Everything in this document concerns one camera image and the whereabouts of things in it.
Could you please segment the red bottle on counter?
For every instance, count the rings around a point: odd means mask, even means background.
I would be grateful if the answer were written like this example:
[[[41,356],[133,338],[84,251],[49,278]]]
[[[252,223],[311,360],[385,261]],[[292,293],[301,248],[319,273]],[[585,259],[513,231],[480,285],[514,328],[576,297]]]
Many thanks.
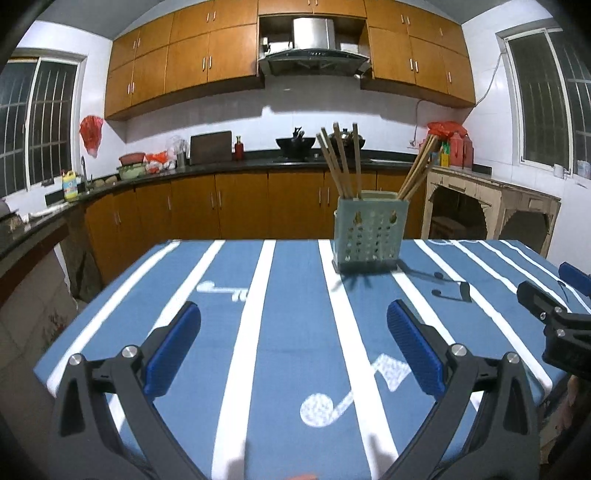
[[[235,160],[242,161],[244,155],[245,150],[243,150],[242,137],[238,135],[235,140]]]

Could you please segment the left barred window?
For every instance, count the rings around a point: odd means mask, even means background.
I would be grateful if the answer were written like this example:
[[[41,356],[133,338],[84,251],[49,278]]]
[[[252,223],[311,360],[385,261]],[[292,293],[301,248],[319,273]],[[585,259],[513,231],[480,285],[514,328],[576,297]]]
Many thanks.
[[[25,57],[1,72],[1,196],[47,185],[72,169],[79,64]]]

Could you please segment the barred window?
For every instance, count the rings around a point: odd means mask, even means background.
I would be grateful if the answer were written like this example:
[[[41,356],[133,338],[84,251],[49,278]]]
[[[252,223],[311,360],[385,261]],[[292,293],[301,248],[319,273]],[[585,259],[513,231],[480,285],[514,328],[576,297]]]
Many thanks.
[[[540,27],[504,39],[513,81],[518,159],[590,177],[590,67],[567,34]]]
[[[25,57],[1,72],[1,196],[47,185],[72,169],[79,64]]]

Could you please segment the dark cutting board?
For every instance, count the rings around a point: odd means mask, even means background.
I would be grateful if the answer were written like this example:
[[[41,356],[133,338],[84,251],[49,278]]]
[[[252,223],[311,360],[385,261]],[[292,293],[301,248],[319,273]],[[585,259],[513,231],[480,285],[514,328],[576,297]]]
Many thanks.
[[[202,165],[230,162],[231,131],[219,131],[190,137],[190,164]]]

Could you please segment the wooden lower kitchen cabinets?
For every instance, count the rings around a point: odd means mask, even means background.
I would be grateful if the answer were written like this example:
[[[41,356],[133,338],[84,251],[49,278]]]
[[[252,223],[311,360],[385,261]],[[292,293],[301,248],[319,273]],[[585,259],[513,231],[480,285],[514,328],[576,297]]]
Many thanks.
[[[332,237],[338,188],[324,163],[235,162],[102,188],[36,221],[1,251],[1,300],[23,291],[55,247],[74,299],[90,302],[168,240]]]

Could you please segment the beige carved side cabinet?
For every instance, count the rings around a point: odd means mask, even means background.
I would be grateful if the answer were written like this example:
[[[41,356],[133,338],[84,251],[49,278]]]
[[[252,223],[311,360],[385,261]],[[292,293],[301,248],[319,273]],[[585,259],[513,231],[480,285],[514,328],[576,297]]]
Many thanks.
[[[436,167],[426,180],[421,237],[518,240],[548,255],[561,201],[482,174]]]

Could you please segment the sink faucet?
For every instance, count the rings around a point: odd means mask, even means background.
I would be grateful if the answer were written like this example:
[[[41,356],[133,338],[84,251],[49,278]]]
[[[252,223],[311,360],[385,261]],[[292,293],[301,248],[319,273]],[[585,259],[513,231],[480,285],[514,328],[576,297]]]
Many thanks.
[[[89,191],[91,189],[92,180],[88,178],[86,161],[85,161],[85,157],[83,155],[81,156],[80,164],[81,164],[81,168],[82,168],[81,178],[82,178],[82,181],[84,184],[84,189],[85,189],[85,191]]]

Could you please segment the yellow detergent bottle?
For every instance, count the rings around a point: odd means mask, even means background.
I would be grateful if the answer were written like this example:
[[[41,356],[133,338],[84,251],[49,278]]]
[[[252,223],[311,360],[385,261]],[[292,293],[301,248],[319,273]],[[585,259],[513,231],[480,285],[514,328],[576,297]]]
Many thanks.
[[[70,202],[78,197],[77,174],[73,170],[63,172],[61,176],[63,198]]]

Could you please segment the steel range hood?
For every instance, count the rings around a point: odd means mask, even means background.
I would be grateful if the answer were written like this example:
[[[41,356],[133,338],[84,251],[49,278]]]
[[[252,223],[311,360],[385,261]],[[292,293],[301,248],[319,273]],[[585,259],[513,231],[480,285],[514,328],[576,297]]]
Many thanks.
[[[370,72],[367,23],[361,18],[270,15],[259,18],[259,72],[266,77]]]

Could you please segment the green perforated utensil holder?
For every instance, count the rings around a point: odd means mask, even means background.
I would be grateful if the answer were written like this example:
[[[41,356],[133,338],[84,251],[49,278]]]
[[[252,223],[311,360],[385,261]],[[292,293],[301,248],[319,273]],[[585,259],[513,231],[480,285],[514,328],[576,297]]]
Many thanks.
[[[339,198],[332,243],[335,270],[342,275],[396,270],[409,202],[396,192],[363,190],[360,198]]]

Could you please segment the red packages on cabinet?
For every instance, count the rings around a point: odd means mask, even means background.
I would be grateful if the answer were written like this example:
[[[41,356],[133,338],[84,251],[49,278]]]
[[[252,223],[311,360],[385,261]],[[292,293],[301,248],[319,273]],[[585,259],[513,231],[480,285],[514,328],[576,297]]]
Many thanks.
[[[428,124],[430,134],[440,137],[440,165],[471,169],[474,162],[474,146],[468,131],[455,121],[436,121]]]

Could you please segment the right barred window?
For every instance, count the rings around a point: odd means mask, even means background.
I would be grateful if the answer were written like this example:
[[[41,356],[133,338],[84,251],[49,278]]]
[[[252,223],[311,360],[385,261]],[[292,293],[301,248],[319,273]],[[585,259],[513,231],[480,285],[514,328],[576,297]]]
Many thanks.
[[[513,81],[518,159],[590,177],[590,67],[567,34],[540,27],[504,39]]]

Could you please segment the black wok left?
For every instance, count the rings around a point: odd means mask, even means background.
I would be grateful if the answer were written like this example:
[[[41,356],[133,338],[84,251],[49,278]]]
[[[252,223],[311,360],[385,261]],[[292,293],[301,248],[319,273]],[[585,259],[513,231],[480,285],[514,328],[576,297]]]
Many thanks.
[[[279,146],[284,158],[291,160],[304,160],[311,153],[315,145],[315,137],[305,135],[301,127],[294,128],[293,134],[286,138],[276,138],[276,145]]]

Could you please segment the red plastic bag on wall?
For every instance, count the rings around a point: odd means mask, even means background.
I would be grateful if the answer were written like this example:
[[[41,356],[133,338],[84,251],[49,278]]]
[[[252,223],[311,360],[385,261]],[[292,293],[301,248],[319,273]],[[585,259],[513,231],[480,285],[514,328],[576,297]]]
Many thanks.
[[[102,140],[102,126],[104,120],[95,115],[86,116],[80,123],[79,134],[84,148],[89,156],[96,158]]]

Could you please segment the blue white striped tablecloth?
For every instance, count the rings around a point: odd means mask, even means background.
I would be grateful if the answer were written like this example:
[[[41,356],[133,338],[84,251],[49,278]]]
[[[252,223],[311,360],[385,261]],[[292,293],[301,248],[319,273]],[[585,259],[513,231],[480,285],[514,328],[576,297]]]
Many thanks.
[[[434,400],[387,327],[403,300],[450,344],[525,361],[544,401],[563,377],[543,361],[542,323],[519,303],[529,281],[569,311],[589,298],[517,241],[407,240],[391,273],[342,277],[327,240],[171,241],[113,281],[35,366],[55,392],[70,356],[108,358],[140,344],[186,302],[201,328],[155,402],[212,479],[376,479]]]

